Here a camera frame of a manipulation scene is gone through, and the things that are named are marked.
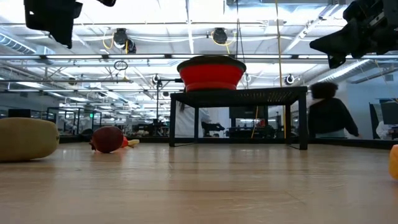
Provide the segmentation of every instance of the black jacket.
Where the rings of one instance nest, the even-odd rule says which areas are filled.
[[[353,136],[358,137],[355,125],[347,107],[337,99],[325,99],[310,106],[308,114],[308,130],[310,137],[346,129]]]

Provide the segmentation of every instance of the table leg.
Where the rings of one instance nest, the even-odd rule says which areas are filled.
[[[290,110],[290,105],[285,106],[285,128],[286,128],[286,144],[292,143],[292,112]]]
[[[199,108],[195,108],[195,132],[193,138],[195,139],[195,143],[198,143],[199,138]]]
[[[298,140],[300,141],[300,150],[308,149],[308,129],[307,129],[307,97],[301,93],[298,98]]]
[[[170,105],[170,132],[169,132],[169,146],[175,147],[175,110],[177,102],[172,98]]]

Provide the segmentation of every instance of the floor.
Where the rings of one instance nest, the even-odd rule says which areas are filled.
[[[397,223],[388,151],[140,144],[113,154],[61,144],[0,164],[0,220],[18,224]]]

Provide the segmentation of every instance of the red bowl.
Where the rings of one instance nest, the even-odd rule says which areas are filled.
[[[246,71],[244,63],[222,55],[203,55],[177,67],[187,91],[236,90]]]

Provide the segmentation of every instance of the black table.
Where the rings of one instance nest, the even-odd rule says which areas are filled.
[[[285,106],[286,130],[291,130],[290,106],[298,101],[299,134],[298,140],[300,150],[307,150],[307,95],[306,86],[263,88],[252,90],[218,90],[218,91],[195,91],[190,93],[171,94],[170,110],[170,147],[175,147],[175,112],[177,101],[191,106],[195,109],[195,131],[193,141],[198,142],[199,135],[199,108],[216,108],[231,106]],[[285,143],[291,143],[291,133],[286,132]]]

